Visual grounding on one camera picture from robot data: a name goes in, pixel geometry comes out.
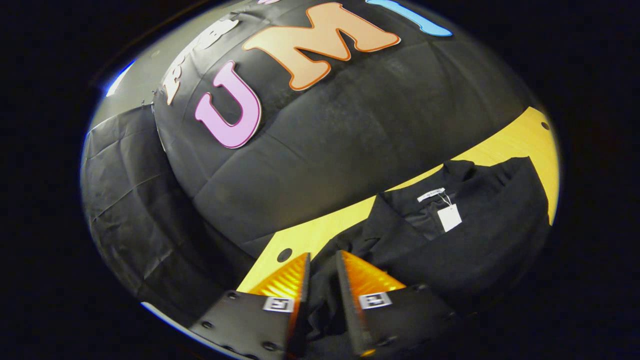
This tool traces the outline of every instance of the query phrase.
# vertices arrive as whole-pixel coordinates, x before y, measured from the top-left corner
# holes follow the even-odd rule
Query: collar
[[[365,220],[363,236],[365,238],[382,238],[389,232],[390,225],[406,223],[403,218],[406,214],[440,199],[435,196],[418,202],[417,198],[422,194],[439,188],[445,188],[446,193],[455,193],[465,180],[474,176],[477,169],[478,166],[472,161],[445,161],[440,170],[418,183],[406,188],[378,193],[369,217]]]

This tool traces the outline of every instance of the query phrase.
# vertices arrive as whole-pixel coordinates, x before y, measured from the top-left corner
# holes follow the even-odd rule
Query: hole
[[[267,351],[275,351],[278,348],[274,343],[270,341],[263,342],[262,347],[265,348]]]
[[[293,252],[293,250],[287,248],[284,249],[283,251],[281,251],[280,255],[278,255],[278,262],[281,263],[283,261],[286,261],[287,259],[289,259],[289,257],[291,256],[291,253]]]
[[[447,315],[442,315],[442,320],[446,322],[455,322],[457,320],[458,314],[455,311],[451,311]]]
[[[389,336],[388,338],[384,338],[381,341],[378,342],[378,346],[379,347],[386,347],[388,345],[391,345],[396,339],[398,339],[397,336]]]
[[[419,284],[419,285],[414,285],[413,286],[413,290],[417,293],[419,293],[422,290],[426,290],[428,288],[428,286],[424,285],[424,284]]]

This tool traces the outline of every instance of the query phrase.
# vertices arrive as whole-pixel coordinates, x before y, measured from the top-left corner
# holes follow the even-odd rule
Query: black cover
[[[453,32],[434,37],[382,6],[344,0],[344,8],[400,36],[351,59],[326,60],[331,71],[308,90],[245,41],[268,26],[310,27],[307,8],[327,1],[249,4],[225,18],[240,23],[207,49],[186,56],[170,106],[156,97],[156,122],[176,178],[197,211],[222,235],[257,257],[271,235],[384,191],[482,142],[536,106],[526,86],[459,27],[398,1]],[[195,119],[209,92],[229,122],[240,107],[212,80],[229,60],[254,90],[264,125],[239,149],[224,148]]]
[[[417,201],[438,188],[445,188],[462,219],[447,233],[436,212],[448,205],[439,196]],[[331,239],[311,263],[309,338],[345,335],[338,250],[405,284],[429,285],[465,315],[489,306],[528,270],[550,229],[547,212],[529,158],[492,167],[446,161],[415,185],[378,194],[369,218]]]

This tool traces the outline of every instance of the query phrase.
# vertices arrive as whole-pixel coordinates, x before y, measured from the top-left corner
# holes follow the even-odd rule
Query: clothing tag
[[[424,199],[427,199],[427,198],[430,198],[432,196],[438,195],[439,193],[444,193],[444,188],[431,190],[430,192],[425,193],[423,196],[418,198],[418,202],[422,202]]]
[[[442,223],[442,226],[444,227],[445,233],[458,226],[458,224],[462,222],[460,214],[458,213],[457,204],[453,204],[448,208],[438,210],[438,216],[440,217],[440,221]]]

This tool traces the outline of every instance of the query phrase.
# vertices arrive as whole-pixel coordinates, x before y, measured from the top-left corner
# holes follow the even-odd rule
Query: bolt hole
[[[274,343],[270,341],[263,342],[262,347],[265,348],[267,351],[275,351],[278,348]]]
[[[379,347],[386,347],[387,345],[391,345],[396,339],[398,339],[397,336],[389,336],[388,338],[382,339],[381,341],[378,342],[378,346]]]
[[[417,293],[419,293],[422,290],[426,290],[429,286],[426,286],[424,284],[420,284],[420,285],[414,285],[413,286],[413,290]]]
[[[278,255],[278,262],[282,263],[284,261],[286,261],[287,259],[289,259],[289,257],[291,256],[291,253],[293,252],[293,250],[287,248],[284,249],[283,251],[281,251],[280,255]]]

